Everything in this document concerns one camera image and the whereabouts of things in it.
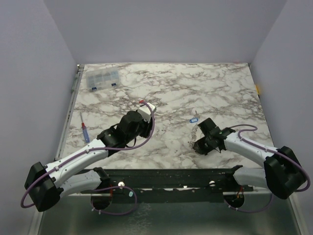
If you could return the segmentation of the blue key tag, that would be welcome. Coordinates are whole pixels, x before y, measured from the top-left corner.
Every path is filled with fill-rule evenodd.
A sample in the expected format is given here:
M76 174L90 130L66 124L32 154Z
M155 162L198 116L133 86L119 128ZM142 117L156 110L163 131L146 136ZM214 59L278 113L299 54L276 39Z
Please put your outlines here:
M189 121L190 121L190 123L196 123L199 121L199 119L196 117L196 118L190 119Z

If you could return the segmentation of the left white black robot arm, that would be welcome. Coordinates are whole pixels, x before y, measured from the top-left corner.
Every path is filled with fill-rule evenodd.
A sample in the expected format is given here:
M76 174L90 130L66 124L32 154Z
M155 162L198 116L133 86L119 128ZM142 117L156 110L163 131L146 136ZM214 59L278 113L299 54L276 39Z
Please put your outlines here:
M109 177L100 168L82 173L86 167L119 151L131 150L128 143L140 136L147 141L155 127L154 111L149 106L129 111L121 121L102 131L97 138L75 153L55 162L31 166L22 199L30 196L37 211L44 212L67 195L83 191L103 193L110 186Z

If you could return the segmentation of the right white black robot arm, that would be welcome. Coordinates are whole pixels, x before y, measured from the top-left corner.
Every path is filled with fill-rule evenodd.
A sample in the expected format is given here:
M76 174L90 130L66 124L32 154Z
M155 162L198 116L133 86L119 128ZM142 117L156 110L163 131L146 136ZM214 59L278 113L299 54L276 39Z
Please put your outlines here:
M207 118L198 127L203 137L193 145L197 153L206 155L212 150L231 151L259 165L259 168L242 166L226 177L224 185L229 191L249 185L267 188L276 197L287 199L294 192L306 191L310 187L308 174L290 148L275 148L242 136L243 132L256 131L256 126L244 124L240 131L236 131L234 126L220 129L211 118Z

